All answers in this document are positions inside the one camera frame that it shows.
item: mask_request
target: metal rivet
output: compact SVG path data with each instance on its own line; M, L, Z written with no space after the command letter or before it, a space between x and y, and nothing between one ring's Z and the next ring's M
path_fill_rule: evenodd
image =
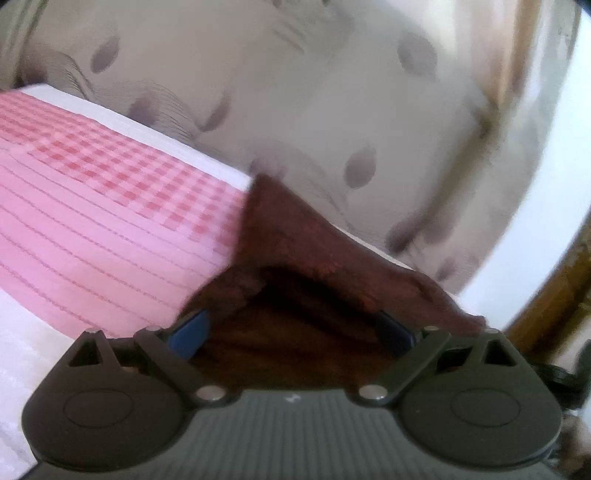
M382 385L365 385L359 389L359 396L366 400L382 400L386 395L388 390Z
M218 401L226 396L226 390L217 385L206 385L197 390L195 395L204 401Z
M292 393L291 395L285 397L285 400L293 404L301 401L301 397L297 393Z
M121 368L124 372L127 372L129 374L139 374L138 367L121 367Z

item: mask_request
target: beige fabric with gray leaf pattern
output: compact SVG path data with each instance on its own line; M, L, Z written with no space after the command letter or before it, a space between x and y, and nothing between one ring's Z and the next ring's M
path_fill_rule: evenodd
M509 12L495 35L506 33L519 1L491 0ZM505 97L507 83L507 69L490 74L491 65L514 46L472 35L488 46L490 63L471 63L465 38L453 44L443 34L446 15L439 23L428 15L434 2L441 12L465 3L47 0L36 21L11 21L18 35L0 33L0 69L18 57L24 83L49 83L243 171L281 178L337 226L457 290L531 181L567 55L550 65L555 80L535 141L518 148L531 137L526 118L540 111L516 99L497 118L489 104ZM24 3L11 0L0 25ZM572 31L573 15L566 18ZM20 50L7 40L17 37L28 39ZM8 68L0 72L7 77ZM513 147L504 151L507 138ZM491 209L500 209L492 224Z

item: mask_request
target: pink striped fabric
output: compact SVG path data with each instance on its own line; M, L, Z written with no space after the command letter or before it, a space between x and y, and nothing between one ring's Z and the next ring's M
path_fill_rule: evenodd
M244 197L93 120L0 95L0 287L71 337L169 325L228 263Z

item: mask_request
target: dark gray plastic device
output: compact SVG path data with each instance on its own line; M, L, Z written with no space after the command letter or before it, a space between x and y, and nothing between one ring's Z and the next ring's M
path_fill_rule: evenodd
M561 407L504 335L409 332L358 391L231 392L186 359L206 312L132 339L85 332L29 399L26 480L554 480Z

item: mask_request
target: gray leaf pattern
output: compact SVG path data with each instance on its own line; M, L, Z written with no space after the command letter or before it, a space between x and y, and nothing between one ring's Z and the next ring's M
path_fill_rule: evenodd
M422 221L419 218L409 218L394 225L386 236L386 250L392 255L402 253L419 232Z
M113 62L119 55L119 36L113 35L103 43L92 56L90 61L90 70L92 73L104 72L113 65Z
M252 176L264 173L277 180L282 180L285 177L286 172L286 166L279 162L276 157L255 158L248 168L248 173Z
M210 132L211 130L215 130L224 122L230 112L231 100L230 94L225 92L222 96L222 100L220 100L215 110L209 116L207 122L205 122L205 125L201 127L202 132Z
M440 215L423 229L423 239L427 245L442 243L453 231L455 221L450 215Z
M21 77L25 85L47 82L46 57L39 47L29 43L22 56Z
M375 148L365 145L349 157L345 165L345 183L351 189L366 186L375 175L376 165Z
M456 272L456 260L452 257L447 257L441 264L441 267L439 267L439 269L437 270L437 273L435 274L435 279L439 282L446 281Z
M411 75L435 78L437 52L431 43L416 33L407 32L398 43L400 65Z
M131 104L127 117L146 127L151 127L156 123L158 114L158 99L152 93L146 92Z
M63 92L98 103L92 84L72 57L45 44L36 44L29 51L37 58L33 58L33 63L40 60L44 66L47 83L59 85Z

